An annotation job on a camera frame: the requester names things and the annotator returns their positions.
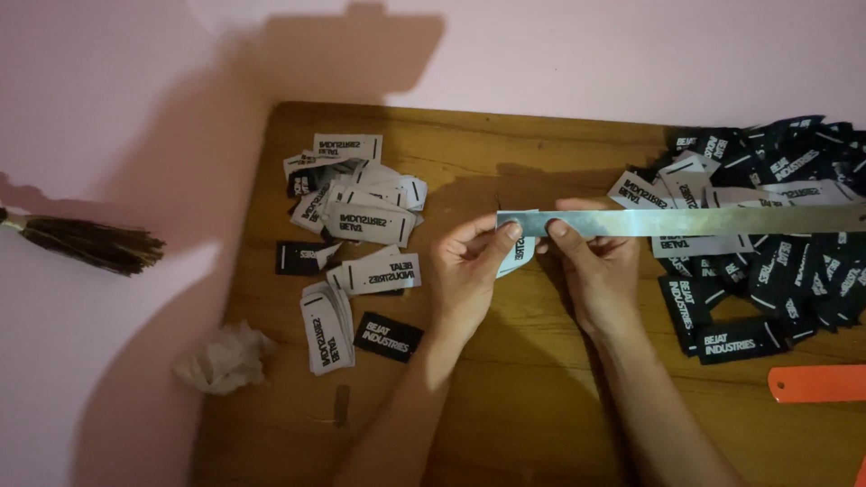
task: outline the metal ruler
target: metal ruler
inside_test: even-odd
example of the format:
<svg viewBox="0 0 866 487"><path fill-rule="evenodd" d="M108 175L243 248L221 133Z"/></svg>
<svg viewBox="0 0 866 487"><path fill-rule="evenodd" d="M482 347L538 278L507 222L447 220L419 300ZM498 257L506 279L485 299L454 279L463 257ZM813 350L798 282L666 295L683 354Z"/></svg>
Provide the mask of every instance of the metal ruler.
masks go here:
<svg viewBox="0 0 866 487"><path fill-rule="evenodd" d="M496 226L517 222L526 237L544 237L558 218L582 235L661 237L866 231L866 206L774 206L703 210L499 211Z"/></svg>

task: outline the wood grain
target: wood grain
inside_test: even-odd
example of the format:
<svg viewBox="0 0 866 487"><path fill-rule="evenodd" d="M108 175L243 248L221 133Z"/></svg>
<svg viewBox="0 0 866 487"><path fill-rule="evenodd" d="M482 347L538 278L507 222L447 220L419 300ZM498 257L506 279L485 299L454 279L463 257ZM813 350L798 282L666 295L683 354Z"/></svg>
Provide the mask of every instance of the wood grain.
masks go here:
<svg viewBox="0 0 866 487"><path fill-rule="evenodd" d="M191 473L195 485L326 484L403 365L358 351L356 367L308 372L298 308L321 277L276 276L275 242L318 241L289 223L281 161L311 147L314 133L381 133L383 164L430 185L425 222L407 251L428 269L430 242L453 226L505 209L549 210L556 198L605 198L628 164L663 151L664 127L306 103L271 115L225 320L246 319L280 343L268 384L211 397ZM789 354L702 367L684 357L659 292L662 268L646 243L640 306L645 326L691 409L751 485L849 487L866 452L863 403L779 405L770 367L866 360L866 331L822 333ZM380 246L344 245L338 258ZM402 297L352 300L364 311L426 328L426 287ZM756 315L729 298L716 318ZM351 387L346 427L333 417L336 387ZM487 319L457 367L427 472L429 485L622 485L579 331L537 262L497 281Z"/></svg>

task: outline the hand broom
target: hand broom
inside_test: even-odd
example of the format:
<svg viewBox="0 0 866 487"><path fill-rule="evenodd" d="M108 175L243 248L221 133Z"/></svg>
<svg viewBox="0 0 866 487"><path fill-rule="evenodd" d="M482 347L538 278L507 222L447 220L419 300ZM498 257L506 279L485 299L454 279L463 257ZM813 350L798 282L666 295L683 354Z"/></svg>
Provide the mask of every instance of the hand broom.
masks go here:
<svg viewBox="0 0 866 487"><path fill-rule="evenodd" d="M2 207L0 226L15 229L44 249L127 277L161 259L165 245L145 230L121 229L71 218L17 215Z"/></svg>

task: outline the hand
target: hand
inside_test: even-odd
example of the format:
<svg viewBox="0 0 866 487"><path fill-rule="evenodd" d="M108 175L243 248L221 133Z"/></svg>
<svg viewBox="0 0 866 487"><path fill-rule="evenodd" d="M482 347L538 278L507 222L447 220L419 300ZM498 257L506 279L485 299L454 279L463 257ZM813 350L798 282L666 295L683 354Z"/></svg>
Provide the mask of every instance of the hand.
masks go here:
<svg viewBox="0 0 866 487"><path fill-rule="evenodd" d="M560 199L557 210L603 210L585 199ZM547 233L561 250L565 281L578 324L593 341L643 333L637 311L637 240L584 239L569 224L551 220Z"/></svg>
<svg viewBox="0 0 866 487"><path fill-rule="evenodd" d="M487 314L496 271L522 233L518 224L495 226L495 214L477 218L433 243L430 253L432 331L460 348Z"/></svg>

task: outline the fingernail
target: fingernail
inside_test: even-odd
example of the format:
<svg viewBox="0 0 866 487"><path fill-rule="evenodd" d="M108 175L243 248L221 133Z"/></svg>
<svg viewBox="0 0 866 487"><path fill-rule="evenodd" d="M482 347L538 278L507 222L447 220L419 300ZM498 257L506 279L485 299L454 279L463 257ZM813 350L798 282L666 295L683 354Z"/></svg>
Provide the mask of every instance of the fingernail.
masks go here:
<svg viewBox="0 0 866 487"><path fill-rule="evenodd" d="M508 228L507 230L505 230L505 232L508 234L509 237L511 237L512 240L517 240L517 238L520 237L520 234L523 232L523 229L520 227L519 224L511 223L508 224Z"/></svg>
<svg viewBox="0 0 866 487"><path fill-rule="evenodd" d="M547 228L554 237L564 237L568 232L568 224L562 220L553 220Z"/></svg>

